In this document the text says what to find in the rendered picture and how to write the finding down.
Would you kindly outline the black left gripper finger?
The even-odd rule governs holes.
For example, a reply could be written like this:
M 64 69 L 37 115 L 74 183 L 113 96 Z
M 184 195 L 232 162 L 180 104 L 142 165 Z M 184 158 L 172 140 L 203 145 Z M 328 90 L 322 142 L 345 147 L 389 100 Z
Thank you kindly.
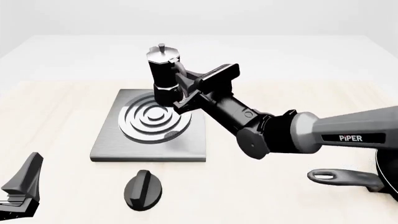
M 32 152 L 1 190 L 9 195 L 25 195 L 26 198 L 40 201 L 39 179 L 43 159 L 38 152 Z

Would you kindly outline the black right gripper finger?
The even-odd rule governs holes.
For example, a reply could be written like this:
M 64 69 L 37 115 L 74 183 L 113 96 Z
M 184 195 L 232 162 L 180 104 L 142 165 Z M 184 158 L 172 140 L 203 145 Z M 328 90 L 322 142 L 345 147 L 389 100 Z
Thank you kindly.
M 175 74 L 175 79 L 185 94 L 192 94 L 197 89 L 197 83 L 195 83 L 197 78 L 199 78 L 199 76 L 195 76 L 195 74 L 192 73 L 187 73 L 185 75 L 181 73 Z
M 202 76 L 204 76 L 205 74 L 202 73 L 197 73 L 197 72 L 192 72 L 189 70 L 186 70 L 186 77 L 189 80 L 196 80 L 197 78 L 201 78 Z

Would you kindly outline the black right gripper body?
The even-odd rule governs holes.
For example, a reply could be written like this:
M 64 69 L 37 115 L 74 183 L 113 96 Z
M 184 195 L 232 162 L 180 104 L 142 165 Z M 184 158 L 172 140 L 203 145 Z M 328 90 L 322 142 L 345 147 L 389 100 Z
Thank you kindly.
M 201 79 L 197 78 L 195 83 L 197 83 L 197 89 L 192 94 L 185 94 L 178 85 L 178 91 L 182 94 L 182 99 L 173 102 L 173 108 L 176 113 L 183 114 L 203 108 L 207 97 L 204 91 L 200 90 Z

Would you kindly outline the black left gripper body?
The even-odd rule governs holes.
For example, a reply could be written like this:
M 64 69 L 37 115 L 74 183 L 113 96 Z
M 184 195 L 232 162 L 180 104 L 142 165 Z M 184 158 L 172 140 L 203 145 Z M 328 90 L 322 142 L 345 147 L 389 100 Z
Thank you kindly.
M 32 218 L 40 205 L 35 198 L 25 195 L 8 195 L 6 201 L 0 201 L 0 221 L 18 218 Z

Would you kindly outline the silver and black moka pot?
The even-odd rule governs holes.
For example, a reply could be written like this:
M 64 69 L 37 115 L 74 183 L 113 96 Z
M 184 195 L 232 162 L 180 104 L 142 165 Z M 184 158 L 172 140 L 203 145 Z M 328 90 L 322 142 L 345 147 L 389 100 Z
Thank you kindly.
M 183 92 L 176 80 L 180 70 L 176 63 L 180 62 L 179 51 L 160 43 L 151 47 L 146 54 L 150 71 L 154 80 L 154 98 L 160 106 L 173 107 L 175 102 L 183 99 Z

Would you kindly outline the flat black stove plate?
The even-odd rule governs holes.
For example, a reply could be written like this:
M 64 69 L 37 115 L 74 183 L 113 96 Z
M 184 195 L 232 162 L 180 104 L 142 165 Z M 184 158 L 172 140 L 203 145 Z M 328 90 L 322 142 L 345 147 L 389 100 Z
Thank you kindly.
M 205 162 L 201 111 L 179 115 L 149 89 L 121 89 L 90 152 L 93 162 Z

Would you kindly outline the round black stove knob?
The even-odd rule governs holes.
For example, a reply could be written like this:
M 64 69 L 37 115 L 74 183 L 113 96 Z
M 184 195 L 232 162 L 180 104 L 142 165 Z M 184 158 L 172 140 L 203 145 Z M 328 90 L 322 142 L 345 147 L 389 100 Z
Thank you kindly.
M 157 205 L 161 196 L 161 181 L 148 170 L 138 171 L 124 188 L 124 201 L 129 208 L 138 212 Z

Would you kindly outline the black frying pan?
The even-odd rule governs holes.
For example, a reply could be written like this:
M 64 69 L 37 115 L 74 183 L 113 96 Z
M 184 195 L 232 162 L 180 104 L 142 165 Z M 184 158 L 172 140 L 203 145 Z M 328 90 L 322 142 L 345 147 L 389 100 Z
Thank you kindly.
M 375 174 L 348 169 L 314 169 L 307 173 L 307 178 L 318 184 L 364 187 L 368 192 L 388 194 L 398 202 L 398 151 L 376 151 L 375 164 Z

